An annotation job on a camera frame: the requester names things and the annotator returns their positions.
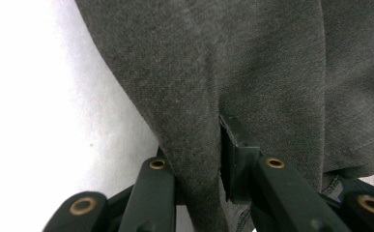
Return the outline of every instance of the white surface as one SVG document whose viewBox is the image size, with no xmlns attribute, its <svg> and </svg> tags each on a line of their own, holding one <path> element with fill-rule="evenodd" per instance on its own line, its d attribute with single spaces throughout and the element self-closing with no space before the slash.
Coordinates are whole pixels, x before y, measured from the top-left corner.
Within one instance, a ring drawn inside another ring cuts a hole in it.
<svg viewBox="0 0 374 232">
<path fill-rule="evenodd" d="M 41 231 L 83 190 L 118 193 L 157 147 L 72 0 L 0 1 L 0 231 Z"/>
</svg>

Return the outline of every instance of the gray cloth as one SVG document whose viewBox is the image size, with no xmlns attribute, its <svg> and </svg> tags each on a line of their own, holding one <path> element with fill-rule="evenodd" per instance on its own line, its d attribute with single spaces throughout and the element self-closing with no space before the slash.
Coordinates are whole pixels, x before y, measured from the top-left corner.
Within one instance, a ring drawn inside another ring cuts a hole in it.
<svg viewBox="0 0 374 232">
<path fill-rule="evenodd" d="M 167 155 L 196 231 L 253 226 L 246 207 L 219 198 L 220 110 L 317 190 L 326 172 L 374 174 L 374 1 L 76 3 Z"/>
</svg>

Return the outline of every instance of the metal grommet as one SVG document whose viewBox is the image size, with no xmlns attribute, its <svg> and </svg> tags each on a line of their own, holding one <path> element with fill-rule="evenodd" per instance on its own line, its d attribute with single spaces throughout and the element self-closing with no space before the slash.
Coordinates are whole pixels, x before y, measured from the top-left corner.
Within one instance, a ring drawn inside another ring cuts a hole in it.
<svg viewBox="0 0 374 232">
<path fill-rule="evenodd" d="M 80 199 L 76 200 L 70 206 L 70 213 L 75 216 L 81 216 L 89 213 L 94 208 L 96 208 L 97 200 L 93 197 L 81 197 Z"/>
<path fill-rule="evenodd" d="M 150 162 L 150 167 L 155 170 L 160 170 L 166 167 L 166 161 L 165 159 L 154 159 Z"/>
<path fill-rule="evenodd" d="M 285 167 L 285 163 L 278 158 L 268 158 L 268 159 L 266 159 L 266 164 L 269 167 L 272 167 L 272 168 L 283 168 L 283 167 Z"/>
<path fill-rule="evenodd" d="M 359 204 L 367 211 L 374 214 L 374 197 L 369 195 L 358 196 Z"/>
</svg>

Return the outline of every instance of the gray fabric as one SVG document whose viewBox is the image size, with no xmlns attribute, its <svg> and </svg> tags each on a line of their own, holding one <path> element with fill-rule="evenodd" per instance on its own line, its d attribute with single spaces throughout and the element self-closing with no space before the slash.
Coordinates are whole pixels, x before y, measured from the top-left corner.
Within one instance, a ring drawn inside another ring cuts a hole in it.
<svg viewBox="0 0 374 232">
<path fill-rule="evenodd" d="M 373 2 L 76 2 L 167 155 L 196 231 L 235 231 L 247 208 L 219 198 L 219 110 L 317 190 L 324 172 L 374 173 Z"/>
</svg>

